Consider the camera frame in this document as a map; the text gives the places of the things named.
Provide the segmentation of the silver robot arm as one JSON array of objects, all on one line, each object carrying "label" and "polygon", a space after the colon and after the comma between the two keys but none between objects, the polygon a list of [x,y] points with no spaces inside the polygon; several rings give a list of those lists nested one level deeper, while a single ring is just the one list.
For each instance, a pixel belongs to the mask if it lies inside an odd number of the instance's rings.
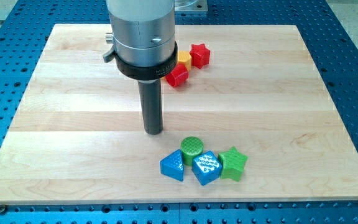
[{"label": "silver robot arm", "polygon": [[161,78],[177,64],[174,0],[107,0],[112,45],[103,55],[125,76],[137,80],[144,129],[162,132]]}]

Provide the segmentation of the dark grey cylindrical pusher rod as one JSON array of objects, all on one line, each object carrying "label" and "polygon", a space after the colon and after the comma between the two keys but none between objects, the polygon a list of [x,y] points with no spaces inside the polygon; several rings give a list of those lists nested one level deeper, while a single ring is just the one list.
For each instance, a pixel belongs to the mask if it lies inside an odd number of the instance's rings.
[{"label": "dark grey cylindrical pusher rod", "polygon": [[138,87],[145,132],[159,134],[163,130],[161,82],[138,81]]}]

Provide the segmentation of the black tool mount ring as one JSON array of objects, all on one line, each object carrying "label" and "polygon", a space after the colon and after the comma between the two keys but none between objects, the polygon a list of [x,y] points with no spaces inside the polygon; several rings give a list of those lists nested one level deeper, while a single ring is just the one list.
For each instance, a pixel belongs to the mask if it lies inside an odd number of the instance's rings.
[{"label": "black tool mount ring", "polygon": [[167,58],[163,63],[151,67],[136,67],[134,65],[130,65],[123,61],[115,50],[114,59],[116,61],[117,68],[125,76],[135,80],[150,81],[168,75],[177,65],[177,54],[178,45],[175,42],[174,51],[171,56],[169,56],[169,58]]}]

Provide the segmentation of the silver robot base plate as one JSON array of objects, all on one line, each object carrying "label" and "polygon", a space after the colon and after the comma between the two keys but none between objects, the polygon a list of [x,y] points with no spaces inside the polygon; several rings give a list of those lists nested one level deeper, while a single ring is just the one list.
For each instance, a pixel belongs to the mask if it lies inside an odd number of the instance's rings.
[{"label": "silver robot base plate", "polygon": [[208,12],[207,0],[175,0],[178,12]]}]

